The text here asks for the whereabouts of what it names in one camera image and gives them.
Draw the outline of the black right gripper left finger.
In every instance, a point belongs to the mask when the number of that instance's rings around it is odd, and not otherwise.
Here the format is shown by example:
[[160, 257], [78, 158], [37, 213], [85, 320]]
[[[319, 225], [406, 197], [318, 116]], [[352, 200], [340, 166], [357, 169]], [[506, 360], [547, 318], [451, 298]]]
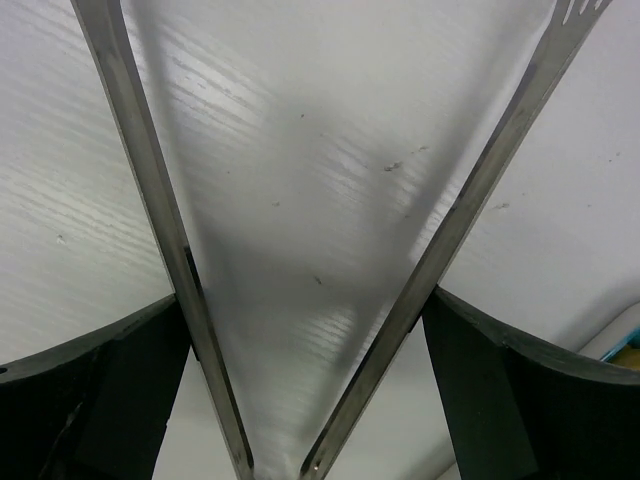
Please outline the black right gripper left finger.
[[167, 296], [2, 365], [2, 478], [152, 478], [190, 347]]

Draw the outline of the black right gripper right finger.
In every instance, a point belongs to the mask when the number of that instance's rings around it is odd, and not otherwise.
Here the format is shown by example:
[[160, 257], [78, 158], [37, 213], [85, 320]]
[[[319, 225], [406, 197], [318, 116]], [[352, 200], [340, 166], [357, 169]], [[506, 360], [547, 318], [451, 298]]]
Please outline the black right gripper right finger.
[[436, 288], [426, 343], [464, 479], [636, 479], [639, 374]]

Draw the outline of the stainless steel tongs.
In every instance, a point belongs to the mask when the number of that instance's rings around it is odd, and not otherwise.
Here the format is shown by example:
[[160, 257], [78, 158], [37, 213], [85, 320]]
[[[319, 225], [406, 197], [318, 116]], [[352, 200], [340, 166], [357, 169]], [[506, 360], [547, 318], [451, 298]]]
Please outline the stainless steel tongs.
[[[117, 1], [77, 1], [96, 65], [151, 229], [201, 362], [236, 474], [253, 456], [202, 292], [189, 241]], [[416, 324], [479, 213], [601, 15], [604, 1], [559, 1], [527, 69], [456, 200], [441, 221], [315, 443], [300, 475], [323, 479]]]

